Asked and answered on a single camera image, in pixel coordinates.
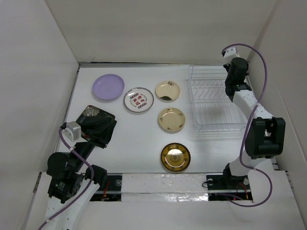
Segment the white plate with red pattern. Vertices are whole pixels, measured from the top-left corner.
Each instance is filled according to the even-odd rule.
[[[124,97],[124,105],[135,113],[149,110],[154,103],[152,92],[145,88],[134,88],[129,90]]]

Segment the white wall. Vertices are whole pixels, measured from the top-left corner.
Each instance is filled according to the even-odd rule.
[[[217,64],[254,44],[276,0],[46,2],[78,61]]]
[[[286,120],[284,150],[278,158],[288,170],[293,191],[307,224],[307,1],[280,1],[259,50],[268,64],[268,86],[262,104]],[[263,86],[263,66],[257,56],[250,62],[256,95]]]
[[[0,226],[20,229],[78,64],[41,0],[0,0]]]

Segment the plate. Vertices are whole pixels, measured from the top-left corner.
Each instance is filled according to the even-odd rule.
[[[130,111],[141,113],[149,110],[154,103],[152,92],[145,88],[129,90],[124,97],[124,105]]]
[[[164,81],[155,88],[157,96],[165,101],[174,101],[179,97],[180,87],[173,81]]]
[[[158,122],[162,129],[169,132],[178,132],[183,128],[186,118],[179,109],[167,108],[159,114]]]
[[[164,167],[173,172],[185,170],[191,161],[187,147],[179,143],[166,145],[161,152],[161,162]]]
[[[112,100],[119,97],[125,88],[124,80],[115,74],[106,74],[95,80],[93,94],[102,100]]]

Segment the gold plate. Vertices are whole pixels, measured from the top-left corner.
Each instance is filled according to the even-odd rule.
[[[167,108],[159,114],[158,122],[162,129],[168,132],[178,132],[183,128],[186,118],[179,109]]]
[[[166,145],[161,152],[161,162],[164,167],[172,172],[185,170],[191,161],[187,147],[179,143]]]
[[[160,99],[170,102],[179,97],[180,87],[175,82],[167,80],[157,85],[155,93]]]

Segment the wire dish drying rack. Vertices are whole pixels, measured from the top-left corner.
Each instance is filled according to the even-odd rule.
[[[241,110],[225,93],[223,66],[189,66],[195,131],[242,131],[247,123]]]

